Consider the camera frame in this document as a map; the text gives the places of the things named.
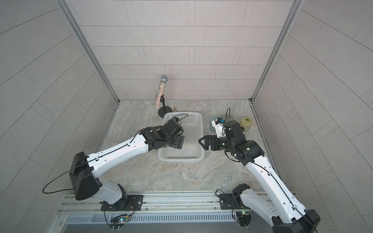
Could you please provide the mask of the blue tea canister front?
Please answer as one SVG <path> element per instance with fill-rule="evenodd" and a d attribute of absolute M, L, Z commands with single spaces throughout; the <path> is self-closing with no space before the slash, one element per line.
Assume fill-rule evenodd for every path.
<path fill-rule="evenodd" d="M 209 128 L 211 131 L 216 132 L 215 126 L 216 124 L 219 124 L 220 120 L 218 116 L 212 116 L 210 121 L 209 121 Z"/>

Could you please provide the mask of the dark green tea canister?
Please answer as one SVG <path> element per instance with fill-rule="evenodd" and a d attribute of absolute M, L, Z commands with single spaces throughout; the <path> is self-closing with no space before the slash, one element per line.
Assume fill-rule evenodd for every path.
<path fill-rule="evenodd" d="M 235 118 L 234 118 L 232 115 L 227 115 L 227 116 L 224 118 L 224 121 L 226 121 L 226 122 L 233 121 L 233 120 L 235 120 Z"/>

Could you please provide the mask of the yellow tea canister back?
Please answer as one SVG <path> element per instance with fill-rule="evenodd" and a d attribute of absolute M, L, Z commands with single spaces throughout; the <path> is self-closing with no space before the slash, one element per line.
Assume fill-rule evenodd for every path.
<path fill-rule="evenodd" d="M 240 120 L 240 126 L 243 128 L 244 132 L 249 131 L 252 124 L 253 120 L 249 116 L 243 116 Z"/>

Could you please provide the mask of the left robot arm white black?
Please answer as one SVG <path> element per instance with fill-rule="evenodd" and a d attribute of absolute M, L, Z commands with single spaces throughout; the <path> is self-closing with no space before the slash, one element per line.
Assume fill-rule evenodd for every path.
<path fill-rule="evenodd" d="M 112 167 L 140 154 L 165 147 L 181 149 L 183 127 L 178 117 L 164 125 L 141 129 L 133 138 L 106 150 L 73 158 L 69 177 L 76 200 L 97 198 L 110 205 L 126 203 L 127 194 L 122 185 L 111 184 L 102 175 Z"/>

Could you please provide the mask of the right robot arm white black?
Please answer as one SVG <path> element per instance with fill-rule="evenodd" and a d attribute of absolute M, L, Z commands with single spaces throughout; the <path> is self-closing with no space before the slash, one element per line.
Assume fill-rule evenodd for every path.
<path fill-rule="evenodd" d="M 223 150 L 231 153 L 259 181 L 270 202 L 259 197 L 248 185 L 233 189 L 239 207 L 248 207 L 262 217 L 275 233 L 314 233 L 321 221 L 318 213 L 307 209 L 279 178 L 261 147 L 247 140 L 240 124 L 216 118 L 211 122 L 216 134 L 199 139 L 204 150 Z"/>

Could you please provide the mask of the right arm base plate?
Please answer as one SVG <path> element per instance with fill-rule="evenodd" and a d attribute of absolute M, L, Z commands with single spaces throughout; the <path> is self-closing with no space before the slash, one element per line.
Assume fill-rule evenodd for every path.
<path fill-rule="evenodd" d="M 219 193 L 218 197 L 222 210 L 242 209 L 242 206 L 234 200 L 232 194 Z"/>

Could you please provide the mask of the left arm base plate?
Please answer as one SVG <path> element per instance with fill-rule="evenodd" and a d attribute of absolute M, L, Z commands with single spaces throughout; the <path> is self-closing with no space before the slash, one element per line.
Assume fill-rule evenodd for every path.
<path fill-rule="evenodd" d="M 126 198 L 121 198 L 115 204 L 100 202 L 101 211 L 140 211 L 143 203 L 143 195 L 128 195 Z"/>

